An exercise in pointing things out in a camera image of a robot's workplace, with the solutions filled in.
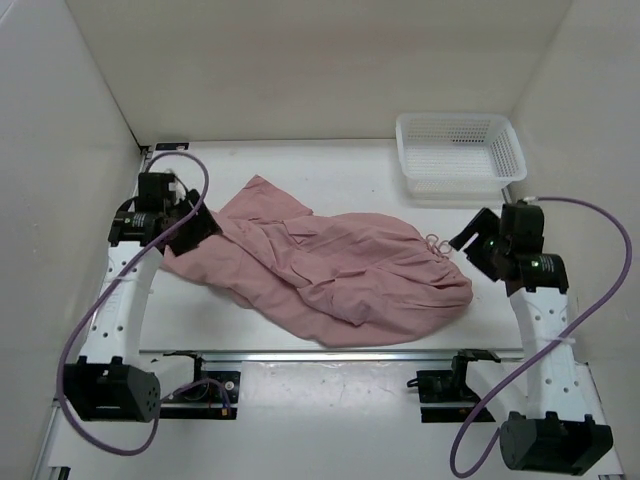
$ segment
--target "wire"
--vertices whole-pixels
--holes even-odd
[[[438,255],[439,257],[447,257],[452,251],[453,247],[449,245],[448,240],[440,241],[440,237],[438,237],[435,233],[430,233],[426,237],[424,237],[427,242],[427,248],[431,253]]]
[[[547,355],[554,348],[560,345],[564,341],[564,339],[566,339],[569,335],[571,335],[571,333],[576,328],[578,328],[587,318],[589,318],[596,310],[602,307],[602,305],[607,303],[609,299],[613,297],[613,295],[620,289],[625,279],[627,278],[627,275],[629,274],[629,270],[631,270],[631,262],[633,259],[633,244],[631,242],[631,237],[629,236],[629,233],[624,228],[622,223],[620,223],[620,221],[616,217],[614,217],[611,213],[607,212],[605,209],[591,202],[587,202],[585,200],[579,200],[576,198],[569,198],[569,197],[527,197],[527,198],[524,198],[524,200],[528,202],[541,201],[541,202],[572,203],[575,205],[582,205],[584,207],[590,208],[591,210],[595,210],[599,214],[603,215],[609,221],[611,221],[611,223],[615,225],[615,227],[618,229],[618,231],[622,235],[622,239],[624,240],[624,246],[625,246],[624,264],[622,266],[620,275],[618,275],[618,278],[616,279],[614,284],[611,286],[611,288],[609,288],[609,290],[607,290],[607,292],[602,296],[602,298],[600,298],[600,300],[598,300],[596,303],[594,303],[589,308],[587,308],[581,315],[578,316],[578,318],[576,318],[573,322],[571,322],[571,324],[569,324],[569,326],[567,326],[567,328],[565,328],[558,335],[557,339],[551,341],[546,347],[544,347],[542,350],[540,350],[538,353],[533,355],[531,358],[526,360],[522,365],[516,368],[513,372],[507,375],[504,378],[504,380],[498,383],[498,385],[496,385],[489,393],[487,393],[484,396],[484,398],[480,400],[478,404],[474,407],[474,409],[471,411],[469,416],[465,419],[464,423],[460,427],[460,430],[458,430],[458,433],[456,434],[456,437],[453,440],[453,445],[451,446],[451,453],[449,455],[449,467],[451,468],[451,472],[458,478],[468,478],[474,473],[476,473],[480,469],[482,464],[485,462],[485,460],[489,456],[489,453],[491,453],[491,449],[493,449],[494,445],[500,438],[500,429],[497,429],[496,432],[493,434],[493,437],[491,437],[491,440],[489,441],[489,445],[487,445],[487,448],[485,448],[484,452],[480,456],[480,459],[475,463],[475,465],[473,465],[466,472],[458,471],[458,469],[456,468],[456,455],[458,453],[458,448],[460,447],[460,442],[462,441],[464,434],[469,429],[469,426],[473,423],[473,421],[478,416],[478,414],[482,411],[482,409],[485,408],[487,404],[496,395],[498,395],[498,393],[500,393],[507,385],[513,382],[516,378],[518,378],[520,375],[526,372],[529,368],[531,368],[534,364],[540,361],[545,355]]]
[[[116,210],[116,212],[128,212],[129,208],[131,208],[131,205],[133,205],[136,200],[138,200],[138,197],[133,197],[129,200],[125,200],[124,203],[118,207],[118,210]]]
[[[85,315],[82,317],[80,322],[78,322],[78,325],[76,325],[76,327],[73,329],[73,331],[69,335],[69,338],[67,339],[67,342],[62,348],[62,353],[60,354],[60,359],[58,361],[58,369],[57,369],[57,377],[56,377],[56,396],[60,402],[60,409],[62,410],[64,417],[67,419],[67,422],[69,422],[69,425],[71,425],[71,427],[76,431],[76,433],[80,435],[80,437],[82,437],[84,440],[86,440],[93,446],[107,453],[112,453],[114,455],[120,455],[123,457],[132,457],[132,456],[138,455],[149,448],[149,446],[153,442],[153,439],[156,436],[156,433],[158,432],[158,421],[160,417],[158,416],[154,419],[153,426],[151,428],[151,433],[149,434],[149,438],[147,438],[145,443],[138,448],[134,448],[132,450],[125,450],[125,449],[113,447],[111,445],[104,443],[103,441],[95,438],[93,435],[87,432],[82,427],[80,422],[76,420],[75,417],[73,416],[73,413],[67,402],[67,399],[64,396],[64,365],[67,361],[67,358],[69,357],[71,349],[73,348],[73,344],[78,339],[78,337],[80,336],[84,328],[89,324],[93,315],[98,311],[98,309],[107,300],[107,298],[111,296],[114,290],[118,288],[118,285],[120,285],[120,283],[122,282],[121,277],[125,277],[133,269],[133,267],[135,267],[138,264],[138,262],[142,259],[142,257],[147,252],[155,248],[156,245],[163,242],[166,238],[173,235],[173,233],[176,230],[178,230],[180,227],[182,227],[182,225],[184,225],[192,217],[194,217],[197,214],[200,207],[203,205],[204,198],[206,197],[207,191],[209,190],[209,172],[207,171],[207,168],[205,167],[204,163],[202,163],[202,161],[195,155],[192,155],[190,153],[183,152],[183,151],[163,152],[157,155],[148,163],[145,171],[149,171],[151,166],[161,158],[168,157],[171,155],[177,155],[180,157],[189,158],[194,162],[196,162],[198,166],[202,169],[202,174],[204,177],[202,195],[200,195],[200,198],[198,199],[196,204],[193,206],[193,209],[184,218],[180,219],[178,222],[176,222],[174,225],[172,225],[162,234],[158,235],[155,239],[153,239],[153,241],[151,241],[146,247],[140,250],[131,260],[129,260],[129,263],[127,263],[122,268],[122,270],[117,274],[117,276],[113,279],[113,281],[105,288],[104,292],[102,292],[102,294],[98,297],[96,302],[89,308],[89,310],[87,310],[87,313],[85,313]],[[227,395],[226,390],[224,389],[224,386],[220,384],[220,382],[216,382],[212,380],[213,379],[198,380],[197,382],[193,382],[189,385],[186,385],[185,387],[181,387],[176,392],[182,392],[190,388],[193,388],[194,386],[201,385],[203,383],[214,383],[218,388],[221,389],[222,397],[224,398],[225,402],[227,402],[227,406],[230,408],[229,397]]]

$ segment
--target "mesh basket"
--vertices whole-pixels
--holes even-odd
[[[502,115],[405,113],[396,139],[415,196],[492,193],[527,176],[516,133]]]

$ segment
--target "pink cloth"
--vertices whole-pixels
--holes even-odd
[[[397,218],[314,216],[259,176],[214,216],[223,235],[180,257],[167,251],[164,268],[228,288],[241,305],[328,347],[417,340],[473,297],[453,262]]]

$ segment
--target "white platform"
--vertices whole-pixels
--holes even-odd
[[[249,179],[260,174],[312,208],[318,215],[379,212],[414,225],[421,233],[448,239],[473,218],[481,206],[499,208],[492,195],[464,206],[452,201],[420,203],[404,190],[405,180],[393,140],[200,142],[189,152],[208,167],[211,187],[207,206],[218,210]],[[189,187],[200,189],[202,176],[188,159],[158,161],[154,170],[173,169]],[[448,327],[417,342],[381,350],[452,350],[464,347],[520,349],[515,316],[504,286],[494,284],[463,255],[456,263],[473,281],[474,299],[467,313]],[[238,307],[226,295],[158,272],[142,331],[142,350],[277,352],[318,351],[301,340]]]
[[[238,419],[161,420],[150,449],[134,458],[100,452],[59,414],[45,465],[71,468],[69,480],[453,480],[449,449],[457,424],[420,423],[417,392],[406,388],[419,363],[244,363]],[[604,421],[589,371],[578,378],[597,423]],[[526,391],[524,378],[521,388]],[[149,425],[85,424],[122,448],[141,445]],[[473,425],[458,468],[469,468],[497,424]],[[610,451],[584,480],[621,473]],[[494,448],[474,480],[560,480],[512,472]]]

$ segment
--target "white table surface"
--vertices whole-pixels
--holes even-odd
[[[459,233],[481,206],[499,208],[502,203],[498,193],[464,203],[412,199],[404,190],[394,140],[196,142],[190,144],[189,152],[209,170],[211,185],[206,204],[213,210],[220,209],[255,174],[290,193],[317,215],[384,213],[411,223],[424,235],[435,233],[442,239]],[[190,188],[201,189],[202,174],[194,162],[171,157],[159,160],[153,170],[166,168],[173,169]],[[504,286],[485,278],[464,255],[453,258],[473,281],[474,299],[467,312],[422,340],[371,350],[521,348]],[[223,293],[172,274],[158,272],[152,288],[142,329],[142,350],[323,350],[260,313],[238,307]]]

